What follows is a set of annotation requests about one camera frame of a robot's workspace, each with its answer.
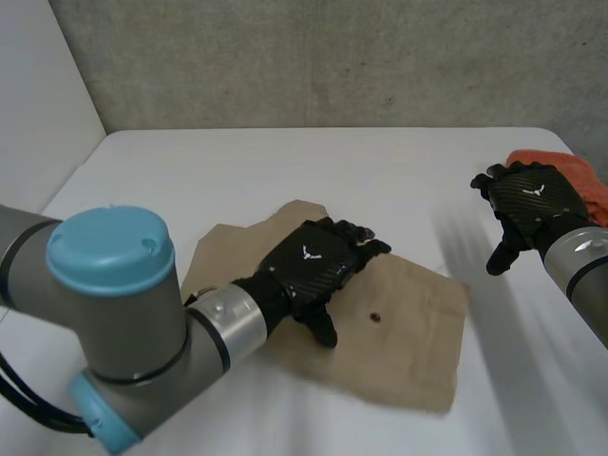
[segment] orange cloth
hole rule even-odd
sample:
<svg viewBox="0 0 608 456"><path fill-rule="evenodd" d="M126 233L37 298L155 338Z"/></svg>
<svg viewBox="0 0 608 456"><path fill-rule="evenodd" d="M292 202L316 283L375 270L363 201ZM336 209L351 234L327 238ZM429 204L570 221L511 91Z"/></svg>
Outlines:
<svg viewBox="0 0 608 456"><path fill-rule="evenodd" d="M591 221L608 227L608 187L601 183L591 165L576 155L543 150L520 149L511 152L506 165L512 162L553 164L579 192L589 210Z"/></svg>

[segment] brown cardboard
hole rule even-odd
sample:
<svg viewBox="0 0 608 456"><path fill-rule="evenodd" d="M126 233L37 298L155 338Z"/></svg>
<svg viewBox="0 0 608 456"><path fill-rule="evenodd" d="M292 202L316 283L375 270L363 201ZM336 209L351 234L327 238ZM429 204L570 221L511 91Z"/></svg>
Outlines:
<svg viewBox="0 0 608 456"><path fill-rule="evenodd" d="M199 241L182 296L250 276L302 221L326 216L323 206L296 200L249 228L217 225ZM338 333L335 350L318 346L290 318L262 350L291 371L366 401L447 411L467 304L464 285L399 256L379 256L328 306Z"/></svg>

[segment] gray wall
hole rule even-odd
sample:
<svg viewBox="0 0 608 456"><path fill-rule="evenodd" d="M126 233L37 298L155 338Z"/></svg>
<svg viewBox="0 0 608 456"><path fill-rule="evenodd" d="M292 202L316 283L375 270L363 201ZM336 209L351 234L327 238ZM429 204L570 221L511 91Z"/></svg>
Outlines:
<svg viewBox="0 0 608 456"><path fill-rule="evenodd" d="M108 133L549 128L608 179L606 0L50 0Z"/></svg>

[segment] black cable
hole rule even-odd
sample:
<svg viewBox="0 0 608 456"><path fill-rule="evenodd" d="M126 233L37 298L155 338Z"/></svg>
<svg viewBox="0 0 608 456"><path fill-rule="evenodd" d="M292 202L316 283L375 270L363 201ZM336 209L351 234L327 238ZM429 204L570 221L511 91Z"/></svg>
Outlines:
<svg viewBox="0 0 608 456"><path fill-rule="evenodd" d="M60 408L56 408L38 394L36 394L27 384L24 382L21 377L13 370L10 366L9 361L4 355L0 352L0 369L7 375L9 380L17 387L21 392L23 392L34 404L38 405L41 409L47 411L49 414L56 414L57 417L61 417L66 421L72 422L75 425L83 424L83 419L79 416L72 415L71 413L67 413Z"/></svg>
<svg viewBox="0 0 608 456"><path fill-rule="evenodd" d="M81 417L56 408L36 394L13 370L7 359L0 353L0 369L13 382L17 389L0 375L0 394L40 425L72 434L92 433Z"/></svg>

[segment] white tabletop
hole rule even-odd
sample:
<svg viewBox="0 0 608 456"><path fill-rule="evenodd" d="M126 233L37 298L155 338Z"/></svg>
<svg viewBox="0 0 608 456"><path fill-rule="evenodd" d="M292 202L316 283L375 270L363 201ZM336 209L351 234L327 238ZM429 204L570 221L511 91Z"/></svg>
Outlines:
<svg viewBox="0 0 608 456"><path fill-rule="evenodd" d="M368 405L264 365L235 367L132 455L600 455L608 446L608 351L526 253L485 273L500 239L468 183L517 148L568 149L537 128L132 131L106 138L48 206L66 218L136 204L168 223L185 276L216 223L249 225L283 203L324 204L369 225L393 252L471 285L459 382L445 416ZM73 334L11 312L0 350L46 397L69 406L84 365ZM1 403L7 456L103 454Z"/></svg>

